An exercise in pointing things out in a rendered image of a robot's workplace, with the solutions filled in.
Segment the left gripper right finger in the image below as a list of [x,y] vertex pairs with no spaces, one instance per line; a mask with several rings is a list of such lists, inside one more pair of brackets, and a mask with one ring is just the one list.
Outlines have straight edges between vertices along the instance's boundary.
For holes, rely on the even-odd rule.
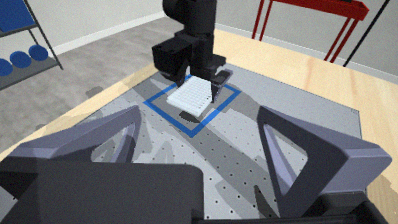
[[[257,124],[280,218],[301,217],[325,193],[363,191],[392,162],[378,144],[264,105]],[[298,177],[271,127],[306,151],[308,159]]]

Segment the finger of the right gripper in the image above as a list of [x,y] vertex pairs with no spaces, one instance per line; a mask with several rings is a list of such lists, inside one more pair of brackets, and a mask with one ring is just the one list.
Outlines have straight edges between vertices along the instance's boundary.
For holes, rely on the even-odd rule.
[[212,94],[212,102],[215,103],[222,88],[224,87],[224,85],[227,83],[227,81],[229,80],[229,78],[232,76],[233,71],[229,70],[229,69],[225,69],[225,71],[230,72],[230,76],[221,84],[221,85],[217,85],[214,83],[211,83],[211,94]]
[[184,73],[184,75],[183,75],[181,81],[176,81],[176,84],[177,84],[178,88],[184,84],[184,82],[185,82],[185,76],[186,76],[186,71],[185,71],[185,73]]

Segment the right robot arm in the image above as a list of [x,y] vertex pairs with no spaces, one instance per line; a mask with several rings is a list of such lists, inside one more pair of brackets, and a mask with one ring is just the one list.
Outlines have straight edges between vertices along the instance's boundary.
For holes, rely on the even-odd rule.
[[[152,47],[154,67],[160,74],[176,83],[181,81],[189,64],[204,68],[212,62],[214,35],[193,37],[197,33],[215,30],[217,0],[163,0],[164,13],[183,24],[184,29],[174,36]],[[192,49],[193,48],[193,49]]]

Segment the blue tape outline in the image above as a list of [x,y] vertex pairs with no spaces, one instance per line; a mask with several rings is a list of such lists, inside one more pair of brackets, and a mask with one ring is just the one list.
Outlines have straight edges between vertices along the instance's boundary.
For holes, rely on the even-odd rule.
[[174,118],[169,116],[167,113],[165,113],[164,111],[162,111],[157,106],[155,106],[154,104],[151,103],[153,100],[160,97],[161,95],[163,95],[164,93],[168,92],[169,90],[171,90],[172,88],[174,88],[176,86],[177,86],[176,83],[172,84],[171,86],[167,87],[166,89],[162,90],[161,92],[159,92],[156,95],[152,96],[151,98],[147,99],[143,103],[145,105],[147,105],[148,107],[150,107],[152,110],[154,110],[156,113],[161,115],[163,118],[165,118],[167,121],[172,123],[174,126],[179,128],[181,131],[186,133],[191,138],[193,138],[202,128],[204,128],[218,113],[220,113],[234,98],[236,98],[241,93],[241,91],[225,84],[224,87],[234,91],[234,93],[191,131],[190,129],[188,129],[187,127],[185,127],[184,125],[179,123],[177,120],[175,120]]

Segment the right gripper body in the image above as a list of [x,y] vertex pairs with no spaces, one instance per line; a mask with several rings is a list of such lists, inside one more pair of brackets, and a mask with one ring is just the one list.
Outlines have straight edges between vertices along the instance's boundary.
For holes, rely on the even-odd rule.
[[[207,33],[208,37],[212,35],[214,35],[214,31]],[[205,37],[205,36],[206,35],[204,33],[195,34],[195,37]],[[217,85],[221,85],[230,76],[230,72],[221,70],[217,75],[215,75],[215,73],[217,72],[217,69],[220,66],[223,67],[225,64],[226,64],[226,57],[213,53],[212,62],[204,68],[189,64],[190,75],[207,80]]]

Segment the white well plate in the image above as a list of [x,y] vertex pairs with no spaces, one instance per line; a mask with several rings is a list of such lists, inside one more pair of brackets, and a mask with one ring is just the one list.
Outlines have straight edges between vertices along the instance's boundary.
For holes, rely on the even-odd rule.
[[166,102],[199,117],[211,101],[211,82],[192,76],[173,92]]

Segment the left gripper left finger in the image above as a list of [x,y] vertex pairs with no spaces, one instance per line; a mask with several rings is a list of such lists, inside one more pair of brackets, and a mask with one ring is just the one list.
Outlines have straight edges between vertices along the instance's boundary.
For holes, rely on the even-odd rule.
[[141,121],[139,106],[134,105],[111,115],[20,143],[7,156],[92,162],[92,151],[127,127],[110,162],[131,163]]

